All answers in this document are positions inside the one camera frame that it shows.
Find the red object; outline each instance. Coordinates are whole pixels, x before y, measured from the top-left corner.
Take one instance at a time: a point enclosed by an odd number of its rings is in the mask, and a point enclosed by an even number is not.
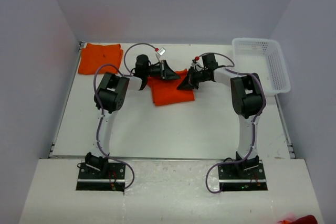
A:
[[[176,89],[186,77],[188,71],[185,69],[176,73],[181,77],[179,80],[163,81],[155,77],[148,78],[148,86],[152,89],[152,98],[155,106],[195,101],[193,90]]]
[[[291,224],[318,224],[316,218],[313,215],[307,215],[296,221],[292,222]]]
[[[78,73],[94,74],[97,69],[106,63],[120,67],[123,51],[120,44],[116,45],[93,45],[87,43],[86,48],[82,49]],[[114,67],[104,67],[99,73],[117,73]]]

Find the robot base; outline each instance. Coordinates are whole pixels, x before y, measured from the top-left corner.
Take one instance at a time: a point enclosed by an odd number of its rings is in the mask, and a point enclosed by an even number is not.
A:
[[[76,191],[124,191],[125,165],[108,163],[107,166],[107,172],[102,174],[85,163],[78,164]]]
[[[266,176],[263,163],[257,167],[241,170],[235,165],[218,167],[219,187],[222,191],[266,191]]]

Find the laundry basket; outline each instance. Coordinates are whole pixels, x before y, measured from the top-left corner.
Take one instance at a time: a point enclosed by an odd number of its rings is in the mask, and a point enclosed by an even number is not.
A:
[[[279,43],[270,39],[236,38],[232,41],[235,70],[257,73],[265,95],[290,91],[290,82]]]

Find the gray wall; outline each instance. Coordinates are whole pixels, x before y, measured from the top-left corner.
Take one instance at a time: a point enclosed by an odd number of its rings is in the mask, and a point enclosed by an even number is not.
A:
[[[289,135],[326,223],[336,223],[336,0],[292,0],[271,38],[291,77],[291,92],[280,97]]]
[[[268,38],[290,0],[58,0],[84,41],[225,43]]]
[[[0,0],[0,223],[18,223],[47,157],[77,42],[56,0]]]

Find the white floor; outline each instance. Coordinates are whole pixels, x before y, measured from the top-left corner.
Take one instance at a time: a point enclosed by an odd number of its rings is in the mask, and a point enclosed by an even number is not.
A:
[[[132,44],[121,44],[126,50]],[[224,45],[155,45],[164,47],[164,58],[173,70],[188,68],[191,60],[204,52],[220,52],[232,57],[232,47]],[[139,54],[155,61],[150,47],[130,50],[128,64],[134,66]],[[227,63],[216,57],[219,63]],[[261,65],[240,62],[240,68],[264,73]],[[267,86],[267,80],[261,80]],[[59,130],[53,155],[85,156],[95,141],[97,109],[93,102],[93,76],[76,74]],[[151,90],[128,91],[113,125],[111,156],[135,158],[221,159],[234,157],[238,146],[239,123],[232,108],[230,88],[207,82],[195,91],[195,101],[155,107]],[[274,97],[267,98],[258,127],[259,156],[289,158],[285,134]]]
[[[135,182],[125,194],[75,191],[80,160],[39,160],[20,224],[255,223],[275,224],[321,212],[304,160],[265,159],[268,191],[210,194],[215,161],[131,161]],[[218,186],[217,170],[209,178]]]

